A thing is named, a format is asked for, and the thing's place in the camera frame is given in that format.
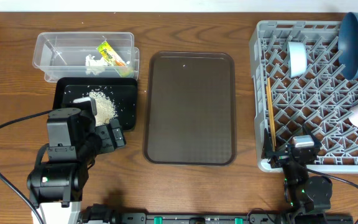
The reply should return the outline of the yellow green snack wrapper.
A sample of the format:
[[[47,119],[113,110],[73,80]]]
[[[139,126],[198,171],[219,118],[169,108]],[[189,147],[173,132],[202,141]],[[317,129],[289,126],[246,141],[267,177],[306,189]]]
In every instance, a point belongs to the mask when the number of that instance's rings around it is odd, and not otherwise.
[[[131,75],[132,69],[129,68],[129,64],[122,59],[107,41],[98,46],[98,51],[109,66],[118,67],[117,72],[121,77]]]

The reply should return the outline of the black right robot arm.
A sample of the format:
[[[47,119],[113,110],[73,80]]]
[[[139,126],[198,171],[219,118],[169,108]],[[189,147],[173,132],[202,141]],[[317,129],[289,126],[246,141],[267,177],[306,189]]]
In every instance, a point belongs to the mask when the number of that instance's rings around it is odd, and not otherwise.
[[[333,194],[331,180],[322,175],[309,176],[307,164],[312,163],[322,146],[306,127],[303,134],[295,136],[283,151],[274,151],[269,132],[264,131],[262,158],[271,168],[283,170],[284,196],[291,208],[282,212],[275,223],[327,223],[325,211],[331,208]]]

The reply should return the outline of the long wooden chopstick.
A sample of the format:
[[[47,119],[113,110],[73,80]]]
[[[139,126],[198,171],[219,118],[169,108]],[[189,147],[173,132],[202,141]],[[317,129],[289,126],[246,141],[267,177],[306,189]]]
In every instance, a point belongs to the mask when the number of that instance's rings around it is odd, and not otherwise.
[[[272,137],[272,146],[273,146],[273,150],[275,150],[275,147],[276,147],[275,121],[274,121],[274,113],[273,113],[272,90],[271,90],[269,78],[267,78],[266,92],[267,92],[267,104],[268,104],[270,132],[271,132],[271,137]]]

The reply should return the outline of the short wooden chopstick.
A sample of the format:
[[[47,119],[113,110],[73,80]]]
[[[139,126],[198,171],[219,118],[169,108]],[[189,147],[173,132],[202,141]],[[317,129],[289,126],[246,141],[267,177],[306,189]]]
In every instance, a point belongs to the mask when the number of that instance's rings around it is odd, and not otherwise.
[[[267,108],[268,108],[268,119],[269,119],[269,125],[270,129],[273,129],[274,120],[273,120],[273,109],[272,109],[272,97],[271,97],[271,91],[269,85],[266,86],[266,96],[267,96]]]

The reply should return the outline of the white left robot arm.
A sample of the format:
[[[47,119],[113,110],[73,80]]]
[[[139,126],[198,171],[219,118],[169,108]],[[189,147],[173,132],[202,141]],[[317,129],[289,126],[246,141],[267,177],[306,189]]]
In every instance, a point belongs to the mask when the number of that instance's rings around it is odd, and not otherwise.
[[[49,144],[40,149],[27,178],[34,223],[78,223],[83,188],[99,154],[125,146],[117,119],[93,122],[48,119]]]

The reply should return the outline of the dark blue plate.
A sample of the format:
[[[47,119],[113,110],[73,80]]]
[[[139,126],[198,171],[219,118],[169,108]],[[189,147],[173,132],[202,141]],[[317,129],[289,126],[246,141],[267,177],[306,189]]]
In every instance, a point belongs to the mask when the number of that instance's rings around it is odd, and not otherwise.
[[[342,52],[339,63],[344,65],[347,80],[358,79],[358,12],[348,12],[340,25],[338,49]]]

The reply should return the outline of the light blue food bowl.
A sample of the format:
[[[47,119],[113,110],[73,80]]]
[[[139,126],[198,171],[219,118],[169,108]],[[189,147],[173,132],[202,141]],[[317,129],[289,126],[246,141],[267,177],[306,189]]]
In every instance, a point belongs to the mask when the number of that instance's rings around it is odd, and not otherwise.
[[[302,42],[289,42],[287,49],[290,56],[290,77],[299,77],[307,69],[306,47]]]

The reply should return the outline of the white tissue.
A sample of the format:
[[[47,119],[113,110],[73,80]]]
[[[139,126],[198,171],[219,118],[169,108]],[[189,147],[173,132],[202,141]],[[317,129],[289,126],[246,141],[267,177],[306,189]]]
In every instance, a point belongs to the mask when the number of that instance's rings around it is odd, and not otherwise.
[[[95,60],[94,56],[92,55],[87,55],[85,58],[85,67],[87,75],[99,75],[106,70],[106,67],[108,65],[109,64],[103,58]]]

